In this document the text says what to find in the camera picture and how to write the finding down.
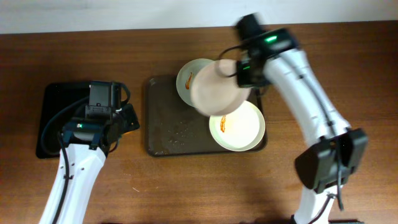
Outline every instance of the wood grain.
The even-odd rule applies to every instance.
[[[307,51],[331,101],[370,139],[358,173],[343,189],[345,212],[334,206],[330,218],[396,223],[398,22],[288,27]],[[37,223],[52,188],[58,159],[35,156],[49,83],[124,82],[142,121],[146,78],[177,74],[188,61],[216,58],[235,44],[229,27],[0,35],[0,222]],[[84,222],[251,223],[289,218],[301,193],[294,159],[306,148],[273,87],[262,102],[269,143],[258,153],[155,159],[143,148],[144,127],[123,137],[99,173]]]

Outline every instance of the table surface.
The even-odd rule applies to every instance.
[[[289,25],[331,101],[369,147],[331,219],[398,220],[398,22]],[[37,223],[58,159],[35,156],[44,88],[116,80],[142,122],[143,83],[236,45],[230,27],[0,35],[0,222]],[[227,55],[236,58],[238,53]],[[269,142],[261,152],[157,159],[144,128],[124,136],[98,175],[85,223],[251,223],[288,219],[306,146],[274,87],[262,98]]]

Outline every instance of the wooden tabletop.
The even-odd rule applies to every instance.
[[[398,22],[287,27],[339,112],[369,136],[359,170],[343,188],[346,210],[334,204],[330,218],[396,223]],[[0,222],[37,223],[49,197],[59,160],[35,156],[49,83],[123,82],[142,121],[145,79],[176,75],[188,61],[216,58],[236,44],[229,27],[0,35]],[[302,189],[294,159],[306,147],[274,87],[262,102],[269,142],[257,153],[156,159],[144,150],[144,127],[124,136],[98,175],[84,222],[288,219]]]

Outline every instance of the food item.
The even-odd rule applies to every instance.
[[[225,132],[225,120],[226,120],[226,116],[224,115],[221,119],[221,123],[220,123],[220,128],[221,131],[224,133]]]
[[[193,73],[191,72],[191,75],[189,76],[189,79],[187,80],[187,82],[185,83],[185,88],[187,90],[189,90],[189,85],[191,84],[191,79],[193,77]]]

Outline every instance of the green indicator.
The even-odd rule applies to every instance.
[[[268,38],[266,38],[266,42],[267,42],[267,43],[274,42],[274,41],[276,40],[276,38],[277,38],[277,36],[268,37]]]

